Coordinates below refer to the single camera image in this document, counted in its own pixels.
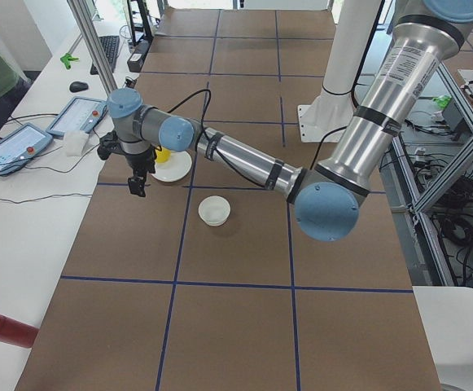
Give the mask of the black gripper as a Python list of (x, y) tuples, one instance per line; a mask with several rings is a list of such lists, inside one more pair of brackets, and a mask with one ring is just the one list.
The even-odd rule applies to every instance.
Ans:
[(99, 140), (97, 150), (101, 160), (107, 160), (111, 154), (123, 156), (134, 176), (128, 178), (129, 191), (132, 195), (145, 197), (146, 174), (155, 173), (155, 147), (146, 141), (126, 142), (119, 138), (116, 131), (109, 132)]

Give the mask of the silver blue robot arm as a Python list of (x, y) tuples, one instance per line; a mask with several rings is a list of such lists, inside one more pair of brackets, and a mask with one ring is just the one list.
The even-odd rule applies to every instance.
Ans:
[(100, 139), (99, 157), (124, 156), (133, 171), (129, 190), (144, 196), (157, 147), (194, 149), (259, 187), (283, 193), (306, 235), (336, 241), (355, 227), (370, 193), (371, 173), (432, 74), (459, 52), (472, 29), (473, 1), (407, 2), (394, 25), (394, 44), (366, 97), (331, 156), (312, 169), (292, 167), (200, 121), (146, 105), (131, 88), (114, 90), (107, 98), (114, 129)]

